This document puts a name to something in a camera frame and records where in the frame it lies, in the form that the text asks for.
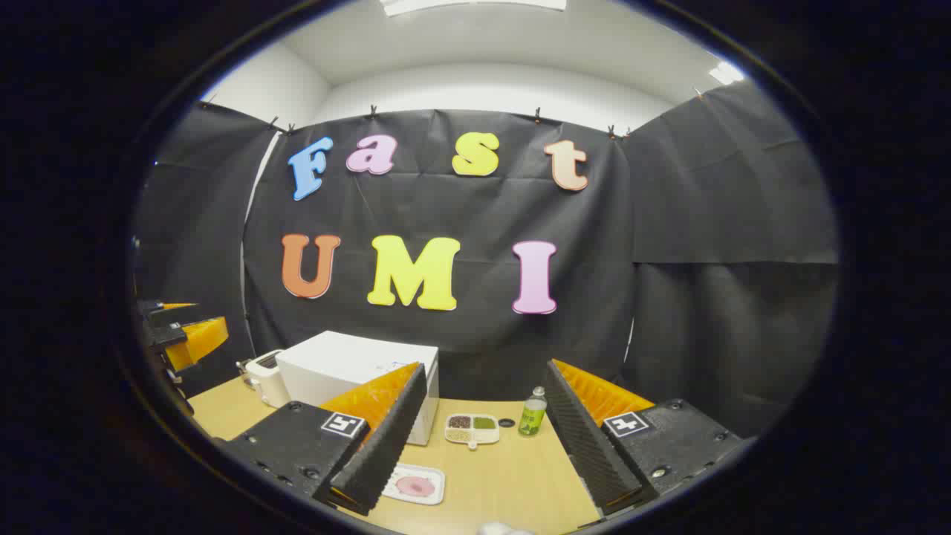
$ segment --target white wall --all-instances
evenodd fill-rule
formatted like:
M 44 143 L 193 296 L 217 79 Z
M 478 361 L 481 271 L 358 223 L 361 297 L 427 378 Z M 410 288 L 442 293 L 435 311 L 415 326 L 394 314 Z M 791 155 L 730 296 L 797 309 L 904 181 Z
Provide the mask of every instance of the white wall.
M 452 64 L 387 72 L 333 87 L 312 117 L 322 123 L 407 109 L 484 109 L 532 115 L 623 134 L 674 104 L 636 89 L 564 70 Z
M 202 97 L 277 126 L 312 123 L 330 85 L 316 69 L 287 46 L 270 46 L 232 70 Z

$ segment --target table surface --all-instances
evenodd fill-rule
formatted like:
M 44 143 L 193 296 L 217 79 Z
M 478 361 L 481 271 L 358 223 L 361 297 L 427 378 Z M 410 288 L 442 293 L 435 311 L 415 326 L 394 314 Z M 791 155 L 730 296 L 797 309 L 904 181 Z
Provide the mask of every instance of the table surface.
M 236 378 L 192 397 L 195 420 L 208 434 L 231 440 L 274 408 Z M 560 535 L 600 518 L 554 429 L 546 419 L 533 437 L 515 427 L 501 428 L 495 444 L 470 451 L 442 437 L 449 414 L 491 414 L 518 422 L 523 402 L 440 399 L 427 446 L 408 444 L 399 457 L 408 465 L 439 468 L 446 474 L 438 505 L 418 505 L 381 496 L 367 522 L 408 535 L 476 535 L 489 522 L 501 522 L 536 535 Z

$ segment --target black curtain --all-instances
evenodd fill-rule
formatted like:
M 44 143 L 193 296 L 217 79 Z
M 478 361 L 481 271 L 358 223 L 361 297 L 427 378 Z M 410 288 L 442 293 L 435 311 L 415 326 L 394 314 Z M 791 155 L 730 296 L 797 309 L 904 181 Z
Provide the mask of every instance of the black curtain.
M 244 320 L 241 236 L 258 166 L 275 131 L 232 109 L 198 104 L 169 134 L 146 179 L 135 221 L 142 299 L 198 303 L 224 316 L 228 339 L 184 373 L 186 395 L 236 377 L 254 356 Z
M 452 168 L 456 139 L 493 132 L 498 169 L 459 176 Z M 345 160 L 371 134 L 398 140 L 394 167 L 383 175 L 357 173 Z M 323 136 L 333 139 L 320 189 L 293 199 L 288 159 Z M 543 147 L 562 139 L 587 153 L 579 172 L 590 184 L 560 188 Z M 282 136 L 255 192 L 244 235 L 246 299 L 259 352 L 290 347 L 324 330 L 438 346 L 440 394 L 448 398 L 528 397 L 552 357 L 615 377 L 631 321 L 630 170 L 606 132 L 509 113 L 423 110 L 354 117 Z M 334 234 L 331 286 L 320 298 L 291 295 L 281 281 L 281 238 L 310 237 L 301 275 L 316 273 L 313 238 Z M 416 259 L 434 237 L 461 243 L 453 263 L 452 311 L 371 305 L 377 252 L 374 237 L 396 234 Z M 551 294 L 557 311 L 522 315 L 519 263 L 512 246 L 544 240 L 552 257 Z
M 759 433 L 807 379 L 835 305 L 822 174 L 750 83 L 691 99 L 623 147 L 637 273 L 623 384 Z

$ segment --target yellow letter m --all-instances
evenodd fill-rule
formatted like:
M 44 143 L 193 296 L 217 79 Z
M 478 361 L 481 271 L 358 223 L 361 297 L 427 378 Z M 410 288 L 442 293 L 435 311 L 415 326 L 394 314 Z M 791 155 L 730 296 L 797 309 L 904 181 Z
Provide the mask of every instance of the yellow letter m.
M 390 280 L 397 287 L 399 300 L 410 306 L 419 285 L 417 305 L 429 310 L 453 310 L 453 258 L 459 251 L 459 242 L 452 238 L 433 238 L 413 262 L 399 236 L 377 236 L 373 240 L 377 250 L 377 277 L 373 291 L 366 299 L 374 305 L 391 306 L 397 297 L 390 291 Z

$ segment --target green bottle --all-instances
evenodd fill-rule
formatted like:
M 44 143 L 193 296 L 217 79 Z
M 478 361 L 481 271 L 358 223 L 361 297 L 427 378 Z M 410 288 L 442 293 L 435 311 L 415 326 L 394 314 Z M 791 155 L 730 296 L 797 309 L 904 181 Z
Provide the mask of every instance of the green bottle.
M 525 400 L 525 408 L 522 409 L 522 421 L 518 423 L 518 433 L 526 437 L 538 434 L 538 430 L 541 428 L 541 420 L 545 417 L 546 406 L 548 406 L 548 402 L 545 401 L 545 388 L 536 386 L 532 391 L 532 397 Z

